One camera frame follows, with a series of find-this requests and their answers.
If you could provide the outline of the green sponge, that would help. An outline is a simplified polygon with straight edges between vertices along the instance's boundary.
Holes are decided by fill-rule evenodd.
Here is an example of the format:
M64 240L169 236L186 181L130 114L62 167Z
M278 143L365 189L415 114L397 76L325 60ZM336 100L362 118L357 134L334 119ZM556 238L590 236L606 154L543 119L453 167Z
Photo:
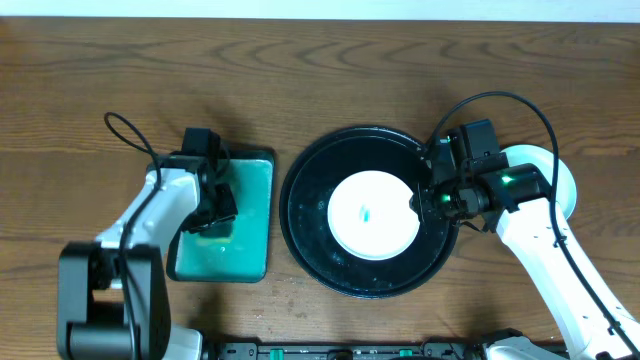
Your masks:
M200 233L200 238L205 244L229 244L233 240L232 222L214 224L211 228Z

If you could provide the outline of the white plate top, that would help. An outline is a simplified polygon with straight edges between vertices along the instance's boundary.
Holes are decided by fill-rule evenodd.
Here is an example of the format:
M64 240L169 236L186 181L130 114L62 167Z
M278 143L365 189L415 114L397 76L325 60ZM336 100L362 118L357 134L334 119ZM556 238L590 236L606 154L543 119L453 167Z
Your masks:
M383 171L361 171L332 192L327 220L332 236L349 254L382 261L398 256L414 242L420 221L410 207L413 191Z

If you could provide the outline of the pale green plate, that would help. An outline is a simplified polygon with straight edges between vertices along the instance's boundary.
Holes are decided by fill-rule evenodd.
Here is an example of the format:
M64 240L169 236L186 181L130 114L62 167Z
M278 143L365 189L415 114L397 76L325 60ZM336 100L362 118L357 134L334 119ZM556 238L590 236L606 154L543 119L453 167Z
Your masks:
M551 151L535 145L521 144L506 147L503 153L506 154L510 166L533 164L547 181L551 182L553 171ZM564 217L569 219L577 205L577 184L570 169L562 160L558 162L558 166L557 202Z

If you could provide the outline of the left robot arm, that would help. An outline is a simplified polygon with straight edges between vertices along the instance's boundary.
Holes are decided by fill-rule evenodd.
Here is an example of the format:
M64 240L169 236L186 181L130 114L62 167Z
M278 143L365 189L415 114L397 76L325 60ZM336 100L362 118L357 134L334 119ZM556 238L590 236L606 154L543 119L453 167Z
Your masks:
M203 335L173 324L163 268L185 232L232 220L237 210L217 160L156 157L120 218L93 242L67 244L58 262L56 343L64 359L204 359Z

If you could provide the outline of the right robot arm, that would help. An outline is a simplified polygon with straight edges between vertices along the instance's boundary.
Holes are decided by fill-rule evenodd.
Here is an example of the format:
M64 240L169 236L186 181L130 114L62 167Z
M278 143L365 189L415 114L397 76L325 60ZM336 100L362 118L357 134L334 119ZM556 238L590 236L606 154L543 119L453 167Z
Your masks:
M621 304L581 248L565 212L576 185L551 151L533 145L499 152L432 145L432 172L412 206L455 225L480 217L533 281L572 359L636 359L639 322Z

